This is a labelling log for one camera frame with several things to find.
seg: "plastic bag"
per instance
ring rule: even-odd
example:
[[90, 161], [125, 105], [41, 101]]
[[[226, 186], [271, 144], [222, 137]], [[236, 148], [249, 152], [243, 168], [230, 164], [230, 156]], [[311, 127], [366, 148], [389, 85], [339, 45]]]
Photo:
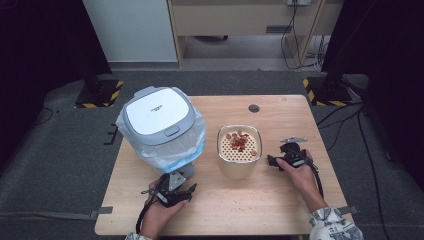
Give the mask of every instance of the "plastic bag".
[[138, 157], [159, 172], [169, 173], [188, 163], [194, 163], [203, 152], [206, 135], [205, 120], [194, 106], [193, 109], [196, 113], [193, 126], [178, 138], [160, 145], [149, 146], [138, 142], [124, 123], [123, 109], [116, 120], [116, 126], [135, 149]]

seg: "hazard tape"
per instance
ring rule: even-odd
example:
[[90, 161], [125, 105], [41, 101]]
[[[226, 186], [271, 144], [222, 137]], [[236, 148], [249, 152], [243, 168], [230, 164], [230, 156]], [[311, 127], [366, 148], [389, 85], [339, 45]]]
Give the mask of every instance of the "hazard tape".
[[311, 88], [311, 85], [309, 84], [308, 79], [303, 80], [303, 86], [306, 89], [306, 93], [308, 94], [309, 101], [311, 102], [312, 106], [347, 106], [352, 104], [351, 101], [318, 101], [315, 99], [315, 94]]
[[118, 98], [119, 91], [121, 91], [122, 84], [124, 84], [124, 81], [118, 81], [116, 83], [114, 92], [112, 93], [110, 100], [108, 102], [103, 103], [81, 103], [81, 104], [75, 104], [75, 108], [96, 108], [96, 107], [111, 107], [116, 101], [116, 98]]

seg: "perforated basket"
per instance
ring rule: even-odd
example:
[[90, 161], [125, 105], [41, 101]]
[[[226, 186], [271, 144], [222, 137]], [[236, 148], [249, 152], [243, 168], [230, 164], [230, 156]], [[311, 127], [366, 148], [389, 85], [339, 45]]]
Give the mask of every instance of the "perforated basket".
[[232, 179], [242, 179], [250, 175], [262, 155], [262, 142], [258, 130], [246, 125], [221, 128], [217, 147], [220, 157], [219, 168], [224, 175]]

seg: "black curtain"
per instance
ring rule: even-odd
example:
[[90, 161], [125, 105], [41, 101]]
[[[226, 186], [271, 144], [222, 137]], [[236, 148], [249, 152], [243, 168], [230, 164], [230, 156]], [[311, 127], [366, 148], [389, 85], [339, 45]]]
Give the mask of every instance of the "black curtain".
[[3, 172], [48, 91], [111, 70], [81, 0], [0, 0], [0, 36]]
[[423, 12], [418, 0], [345, 0], [323, 71], [368, 76], [363, 99], [388, 158], [403, 163], [424, 189]]

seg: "sleeve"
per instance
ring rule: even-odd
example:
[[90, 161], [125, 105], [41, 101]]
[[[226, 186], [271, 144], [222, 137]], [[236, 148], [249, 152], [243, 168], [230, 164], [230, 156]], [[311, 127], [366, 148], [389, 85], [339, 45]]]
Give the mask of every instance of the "sleeve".
[[312, 225], [310, 240], [363, 240], [361, 230], [344, 219], [337, 208], [321, 208], [313, 212], [309, 223]]
[[153, 240], [153, 239], [145, 237], [145, 236], [138, 235], [137, 233], [131, 232], [131, 233], [128, 233], [125, 240]]

